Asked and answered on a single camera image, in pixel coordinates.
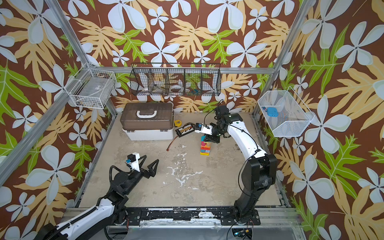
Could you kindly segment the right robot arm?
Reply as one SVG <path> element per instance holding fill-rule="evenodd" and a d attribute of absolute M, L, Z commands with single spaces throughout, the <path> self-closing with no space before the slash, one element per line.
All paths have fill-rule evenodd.
<path fill-rule="evenodd" d="M 245 158 L 238 174 L 238 186 L 242 194 L 235 201 L 230 218 L 237 224 L 248 221 L 256 223 L 258 213 L 255 205 L 276 182 L 277 159 L 258 145 L 239 114 L 231 114 L 226 106 L 218 106 L 214 112 L 217 122 L 199 124 L 195 131 L 204 133 L 207 142 L 218 144 L 221 137 L 229 137 L 238 145 Z"/>

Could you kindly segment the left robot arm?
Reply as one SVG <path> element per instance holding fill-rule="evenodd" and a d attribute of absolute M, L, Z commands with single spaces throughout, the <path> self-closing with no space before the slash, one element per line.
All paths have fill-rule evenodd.
<path fill-rule="evenodd" d="M 97 200 L 97 203 L 58 225 L 47 224 L 42 227 L 36 240 L 88 240 L 97 232 L 113 224 L 123 224 L 126 221 L 129 193 L 135 188 L 142 178 L 154 177 L 157 173 L 159 160 L 142 168 L 146 156 L 140 158 L 139 169 L 129 172 L 122 171 L 112 165 L 109 169 L 110 188 L 107 193 Z"/>

